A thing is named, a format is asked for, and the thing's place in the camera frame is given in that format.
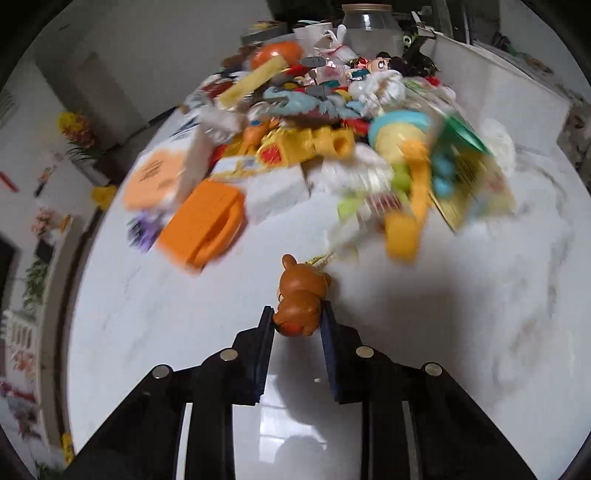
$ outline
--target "blue dinosaur toy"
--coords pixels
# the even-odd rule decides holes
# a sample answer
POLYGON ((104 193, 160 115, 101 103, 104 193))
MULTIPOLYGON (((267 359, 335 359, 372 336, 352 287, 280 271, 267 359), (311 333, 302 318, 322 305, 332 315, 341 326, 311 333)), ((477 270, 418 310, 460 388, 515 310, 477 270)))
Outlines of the blue dinosaur toy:
POLYGON ((360 118, 360 115, 345 107, 337 107, 330 100, 319 100, 301 92, 268 88, 263 94, 267 102, 278 102, 269 114, 282 116, 306 124, 335 124, 343 118, 360 118))

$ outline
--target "toy ear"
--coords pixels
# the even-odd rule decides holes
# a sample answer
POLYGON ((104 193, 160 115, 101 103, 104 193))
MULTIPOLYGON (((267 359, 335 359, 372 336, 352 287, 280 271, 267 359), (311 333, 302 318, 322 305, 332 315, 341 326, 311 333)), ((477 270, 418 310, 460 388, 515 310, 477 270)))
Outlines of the toy ear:
POLYGON ((291 255, 283 255, 281 263, 283 263, 283 268, 285 268, 286 270, 288 268, 293 267, 294 265, 297 265, 296 259, 293 258, 291 255))

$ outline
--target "toy bear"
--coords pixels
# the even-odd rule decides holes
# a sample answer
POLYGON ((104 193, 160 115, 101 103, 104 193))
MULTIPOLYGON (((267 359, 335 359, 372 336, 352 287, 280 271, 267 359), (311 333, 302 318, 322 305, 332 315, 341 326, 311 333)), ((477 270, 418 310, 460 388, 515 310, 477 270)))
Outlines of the toy bear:
POLYGON ((279 280, 280 302, 273 321, 282 335, 310 336, 320 323, 320 301, 326 298, 332 279, 291 255, 283 255, 281 262, 285 271, 279 280))

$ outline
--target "glass jar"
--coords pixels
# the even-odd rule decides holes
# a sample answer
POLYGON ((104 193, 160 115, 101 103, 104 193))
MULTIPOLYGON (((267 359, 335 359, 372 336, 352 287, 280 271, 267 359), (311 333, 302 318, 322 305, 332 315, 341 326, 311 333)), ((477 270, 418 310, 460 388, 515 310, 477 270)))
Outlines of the glass jar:
POLYGON ((343 5, 343 10, 343 25, 347 27, 345 43, 357 55, 373 60, 385 51, 392 57, 402 57, 402 30, 392 16, 391 5, 350 4, 343 5))

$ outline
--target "white cup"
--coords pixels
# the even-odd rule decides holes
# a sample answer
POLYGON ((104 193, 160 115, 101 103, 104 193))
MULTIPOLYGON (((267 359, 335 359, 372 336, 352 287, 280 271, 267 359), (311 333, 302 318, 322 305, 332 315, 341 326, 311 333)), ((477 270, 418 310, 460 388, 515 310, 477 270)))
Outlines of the white cup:
POLYGON ((327 30, 332 30, 332 23, 315 23, 294 29, 295 39, 300 44, 300 47, 304 50, 307 57, 313 57, 316 55, 314 44, 324 36, 327 30))

